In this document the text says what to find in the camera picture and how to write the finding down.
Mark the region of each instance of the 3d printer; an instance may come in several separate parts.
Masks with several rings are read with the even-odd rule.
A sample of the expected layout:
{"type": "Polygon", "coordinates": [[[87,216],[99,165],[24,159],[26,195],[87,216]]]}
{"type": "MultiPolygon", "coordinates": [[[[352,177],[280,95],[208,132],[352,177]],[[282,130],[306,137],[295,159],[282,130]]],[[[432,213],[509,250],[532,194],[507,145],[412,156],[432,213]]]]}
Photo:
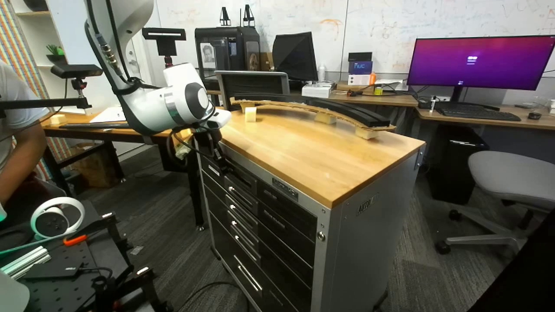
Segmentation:
{"type": "Polygon", "coordinates": [[[206,89],[219,90],[214,71],[258,71],[260,36],[254,27],[195,29],[199,74],[206,89]]]}

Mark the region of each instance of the computer monitor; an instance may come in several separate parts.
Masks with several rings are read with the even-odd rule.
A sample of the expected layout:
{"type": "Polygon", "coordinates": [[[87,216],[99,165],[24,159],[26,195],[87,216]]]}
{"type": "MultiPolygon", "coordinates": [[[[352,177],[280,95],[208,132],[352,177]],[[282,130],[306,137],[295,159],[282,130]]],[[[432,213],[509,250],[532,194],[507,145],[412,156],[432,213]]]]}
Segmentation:
{"type": "Polygon", "coordinates": [[[265,93],[289,95],[289,79],[286,73],[215,71],[220,84],[224,108],[231,110],[229,98],[240,93],[265,93]]]}
{"type": "Polygon", "coordinates": [[[408,85],[536,90],[555,36],[416,39],[408,85]]]}
{"type": "Polygon", "coordinates": [[[280,34],[272,47],[274,67],[291,80],[317,81],[312,33],[280,34]]]}

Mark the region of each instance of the chair base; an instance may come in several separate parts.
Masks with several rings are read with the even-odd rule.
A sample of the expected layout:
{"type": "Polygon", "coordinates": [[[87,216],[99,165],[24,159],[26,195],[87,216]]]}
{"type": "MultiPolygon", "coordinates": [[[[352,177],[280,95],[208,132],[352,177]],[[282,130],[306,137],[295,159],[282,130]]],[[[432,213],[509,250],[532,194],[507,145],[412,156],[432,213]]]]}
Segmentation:
{"type": "Polygon", "coordinates": [[[505,227],[491,222],[481,215],[469,211],[466,207],[460,207],[457,210],[450,211],[449,216],[451,219],[454,219],[452,216],[458,214],[464,215],[465,217],[492,231],[494,234],[447,238],[445,241],[439,241],[436,243],[436,250],[440,254],[449,253],[451,251],[450,245],[508,245],[515,253],[517,253],[526,243],[527,238],[521,233],[513,232],[505,227]]]}

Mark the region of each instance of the gray t-shirt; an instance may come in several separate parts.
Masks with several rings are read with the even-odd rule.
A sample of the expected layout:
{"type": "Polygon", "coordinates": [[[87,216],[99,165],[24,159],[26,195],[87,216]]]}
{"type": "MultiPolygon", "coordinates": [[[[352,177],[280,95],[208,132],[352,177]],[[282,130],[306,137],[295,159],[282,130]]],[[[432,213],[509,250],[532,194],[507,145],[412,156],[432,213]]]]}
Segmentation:
{"type": "MultiPolygon", "coordinates": [[[[0,103],[8,100],[32,100],[37,96],[17,76],[12,68],[0,60],[0,103]]],[[[0,119],[0,140],[14,130],[24,128],[48,114],[47,108],[6,109],[6,118],[0,119]]],[[[0,172],[12,152],[12,140],[0,142],[0,172]]]]}

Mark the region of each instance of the person's arm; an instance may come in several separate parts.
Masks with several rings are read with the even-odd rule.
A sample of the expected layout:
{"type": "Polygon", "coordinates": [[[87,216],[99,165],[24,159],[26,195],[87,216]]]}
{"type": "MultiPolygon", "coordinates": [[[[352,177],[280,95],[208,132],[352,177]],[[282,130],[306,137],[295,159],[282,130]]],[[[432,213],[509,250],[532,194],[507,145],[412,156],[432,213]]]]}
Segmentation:
{"type": "Polygon", "coordinates": [[[16,133],[17,145],[0,173],[0,203],[5,205],[13,192],[35,169],[46,149],[46,136],[40,124],[16,133]]]}

